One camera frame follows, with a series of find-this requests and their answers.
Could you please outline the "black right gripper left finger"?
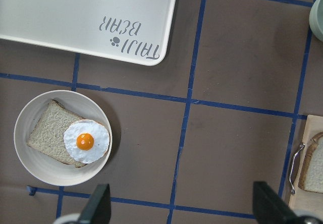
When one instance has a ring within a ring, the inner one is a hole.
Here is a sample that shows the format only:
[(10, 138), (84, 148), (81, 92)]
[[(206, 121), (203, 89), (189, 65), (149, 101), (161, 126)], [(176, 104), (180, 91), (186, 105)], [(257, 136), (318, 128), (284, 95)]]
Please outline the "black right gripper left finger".
[(78, 217), (78, 223), (110, 223), (111, 193), (109, 184), (97, 185)]

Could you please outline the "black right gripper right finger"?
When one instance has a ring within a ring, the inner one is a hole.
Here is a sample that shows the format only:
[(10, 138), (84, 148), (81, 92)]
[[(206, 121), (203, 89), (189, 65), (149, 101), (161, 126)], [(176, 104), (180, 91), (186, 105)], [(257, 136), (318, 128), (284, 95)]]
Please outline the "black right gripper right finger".
[(303, 223), (266, 182), (253, 183), (252, 212), (257, 223)]

